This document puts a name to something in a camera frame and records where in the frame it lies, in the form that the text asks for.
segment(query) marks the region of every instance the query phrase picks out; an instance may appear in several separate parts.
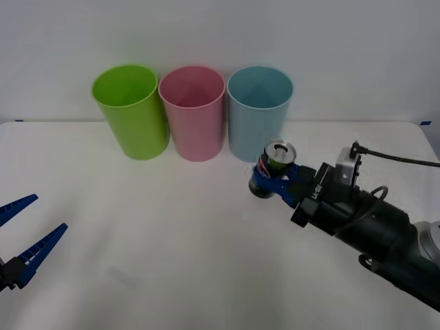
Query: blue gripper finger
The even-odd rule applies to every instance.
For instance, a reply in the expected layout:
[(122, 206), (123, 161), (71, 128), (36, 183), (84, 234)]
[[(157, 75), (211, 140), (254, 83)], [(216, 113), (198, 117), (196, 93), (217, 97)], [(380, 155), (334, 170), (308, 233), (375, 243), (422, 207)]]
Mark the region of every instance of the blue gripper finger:
[(33, 194), (0, 207), (0, 227), (37, 199), (38, 196)]
[(36, 269), (41, 265), (44, 259), (46, 259), (47, 255), (58, 243), (66, 229), (67, 225), (62, 223), (57, 229), (50, 232), (38, 243), (34, 244), (18, 256), (18, 259), (22, 260), (27, 266), (17, 281), (17, 285), (20, 289), (29, 283), (31, 278), (35, 275)]

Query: metal can top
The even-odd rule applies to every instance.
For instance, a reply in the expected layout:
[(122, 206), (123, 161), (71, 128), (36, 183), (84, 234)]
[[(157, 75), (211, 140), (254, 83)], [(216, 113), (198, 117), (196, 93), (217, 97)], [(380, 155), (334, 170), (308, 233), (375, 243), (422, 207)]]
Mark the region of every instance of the metal can top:
[(279, 164), (292, 164), (295, 162), (296, 150), (294, 146), (283, 140), (274, 140), (265, 147), (266, 155), (270, 160)]

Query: white wall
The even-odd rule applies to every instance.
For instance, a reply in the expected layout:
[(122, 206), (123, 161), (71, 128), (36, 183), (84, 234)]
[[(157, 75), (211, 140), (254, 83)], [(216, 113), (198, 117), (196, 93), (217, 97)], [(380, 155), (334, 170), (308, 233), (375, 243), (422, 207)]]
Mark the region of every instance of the white wall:
[(431, 120), (439, 15), (439, 0), (2, 0), (0, 120), (101, 119), (90, 85), (118, 63), (271, 65), (296, 85), (291, 120)]

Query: table surface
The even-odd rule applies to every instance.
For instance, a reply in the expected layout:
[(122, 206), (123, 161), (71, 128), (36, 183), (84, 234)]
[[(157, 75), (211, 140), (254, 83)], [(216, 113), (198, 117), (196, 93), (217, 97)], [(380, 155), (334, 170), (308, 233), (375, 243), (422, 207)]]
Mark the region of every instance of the table surface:
[[(334, 164), (354, 140), (436, 160), (406, 122), (290, 122), (297, 162)], [(171, 142), (125, 157), (104, 122), (0, 126), (0, 205), (40, 199), (0, 230), (4, 260), (69, 226), (29, 285), (0, 296), (2, 329), (438, 329), (440, 313), (358, 264), (358, 252), (290, 222), (248, 190), (252, 164), (225, 141), (192, 163)], [(387, 185), (412, 222), (436, 221), (440, 172), (364, 156), (358, 184)]]

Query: soda can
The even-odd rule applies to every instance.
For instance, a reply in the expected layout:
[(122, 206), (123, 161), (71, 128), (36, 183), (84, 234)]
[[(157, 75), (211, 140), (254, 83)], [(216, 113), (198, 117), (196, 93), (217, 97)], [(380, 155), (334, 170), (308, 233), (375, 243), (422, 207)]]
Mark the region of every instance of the soda can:
[(283, 140), (270, 142), (260, 155), (249, 180), (249, 189), (252, 194), (259, 198), (272, 197), (273, 192), (257, 186), (255, 177), (283, 178), (295, 159), (296, 150), (290, 143)]

